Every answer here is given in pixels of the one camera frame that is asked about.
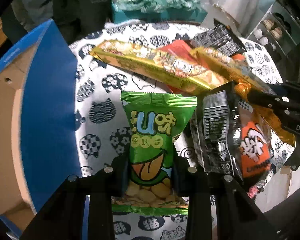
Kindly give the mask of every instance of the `gold snack bag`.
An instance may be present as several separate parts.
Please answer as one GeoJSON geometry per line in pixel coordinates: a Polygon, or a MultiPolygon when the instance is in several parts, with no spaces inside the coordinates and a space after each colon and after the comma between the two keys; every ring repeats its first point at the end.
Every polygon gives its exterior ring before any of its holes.
{"type": "MultiPolygon", "coordinates": [[[[197,61],[208,64],[212,71],[231,80],[236,80],[236,93],[248,102],[247,95],[252,87],[265,92],[273,93],[273,90],[260,78],[254,75],[245,65],[235,62],[232,58],[218,52],[212,48],[195,48],[190,51],[192,57],[197,61]]],[[[251,104],[252,107],[262,116],[270,125],[278,137],[285,143],[295,145],[295,136],[281,128],[280,119],[273,113],[272,109],[251,104]]]]}
{"type": "Polygon", "coordinates": [[[192,95],[228,82],[218,73],[176,55],[118,40],[104,41],[90,55],[192,95]]]}

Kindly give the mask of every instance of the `blue box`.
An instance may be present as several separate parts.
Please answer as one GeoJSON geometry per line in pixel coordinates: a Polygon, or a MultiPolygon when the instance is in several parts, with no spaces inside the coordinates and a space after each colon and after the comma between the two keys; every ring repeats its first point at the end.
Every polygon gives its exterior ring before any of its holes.
{"type": "Polygon", "coordinates": [[[17,235],[70,174],[77,59],[53,20],[0,59],[0,218],[17,235]]]}

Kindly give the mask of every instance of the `nutrition label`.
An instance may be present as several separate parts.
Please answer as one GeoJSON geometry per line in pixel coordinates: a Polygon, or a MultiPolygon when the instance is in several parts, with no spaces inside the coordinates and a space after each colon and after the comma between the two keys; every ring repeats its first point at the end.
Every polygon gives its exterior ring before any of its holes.
{"type": "Polygon", "coordinates": [[[227,149],[229,106],[225,91],[203,99],[203,128],[207,154],[213,172],[232,173],[232,162],[227,149]]]}

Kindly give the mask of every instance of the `snack bag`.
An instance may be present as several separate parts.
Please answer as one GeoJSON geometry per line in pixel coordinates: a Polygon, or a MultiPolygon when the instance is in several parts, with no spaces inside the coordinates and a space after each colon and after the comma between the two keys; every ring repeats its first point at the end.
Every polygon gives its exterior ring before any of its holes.
{"type": "MultiPolygon", "coordinates": [[[[192,49],[190,54],[199,63],[207,63],[212,71],[219,73],[228,80],[236,80],[238,84],[235,86],[235,92],[246,102],[248,102],[247,95],[251,88],[258,89],[265,93],[275,94],[268,84],[254,75],[246,65],[234,61],[216,49],[200,47],[192,49]]],[[[281,128],[280,119],[273,113],[272,109],[257,105],[253,105],[253,108],[262,116],[283,142],[295,145],[295,136],[281,128]]]]}
{"type": "Polygon", "coordinates": [[[229,82],[198,96],[191,132],[199,163],[206,172],[229,174],[243,182],[240,169],[241,122],[239,97],[229,82]]]}
{"type": "Polygon", "coordinates": [[[247,52],[243,43],[232,32],[230,27],[214,19],[215,28],[203,33],[198,33],[191,39],[193,47],[211,47],[226,56],[234,56],[247,52]]]}
{"type": "Polygon", "coordinates": [[[245,101],[239,102],[241,119],[241,167],[243,178],[249,178],[270,170],[269,147],[271,128],[265,120],[245,101]]]}
{"type": "Polygon", "coordinates": [[[196,97],[164,93],[121,93],[129,120],[130,181],[124,197],[115,200],[114,211],[144,215],[187,214],[188,206],[171,187],[173,142],[188,123],[196,97]]]}
{"type": "MultiPolygon", "coordinates": [[[[175,40],[171,44],[159,48],[159,50],[179,56],[191,63],[196,63],[196,60],[190,55],[191,47],[184,40],[175,40]]],[[[209,69],[207,64],[204,64],[202,66],[209,69]]]]}
{"type": "Polygon", "coordinates": [[[95,58],[113,66],[153,78],[192,95],[227,82],[219,74],[168,52],[138,44],[109,40],[90,51],[95,58]]]}

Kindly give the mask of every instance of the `white tablecloth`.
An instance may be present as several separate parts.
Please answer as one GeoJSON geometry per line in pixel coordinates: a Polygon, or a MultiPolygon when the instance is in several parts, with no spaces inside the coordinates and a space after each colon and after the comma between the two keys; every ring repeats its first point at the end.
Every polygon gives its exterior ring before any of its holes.
{"type": "MultiPolygon", "coordinates": [[[[107,65],[89,55],[103,40],[137,42],[151,48],[170,44],[174,40],[193,38],[205,29],[184,24],[139,24],[110,28],[92,33],[69,47],[78,59],[76,83],[76,142],[82,175],[89,176],[108,166],[112,159],[129,150],[131,130],[120,101],[122,90],[167,92],[165,84],[132,72],[107,65]],[[89,150],[83,145],[89,143],[89,150]]],[[[280,74],[266,49],[253,41],[240,38],[247,52],[245,57],[254,74],[264,82],[282,82],[280,74]]],[[[283,144],[272,134],[271,170],[266,183],[291,155],[293,147],[283,144]]],[[[189,159],[195,153],[189,127],[175,142],[178,153],[189,159]]],[[[214,197],[211,196],[213,227],[216,226],[214,197]]],[[[120,240],[172,240],[185,236],[187,216],[172,215],[159,219],[134,213],[114,214],[116,238],[120,240]],[[154,228],[144,227],[144,221],[157,221],[154,228]]]]}

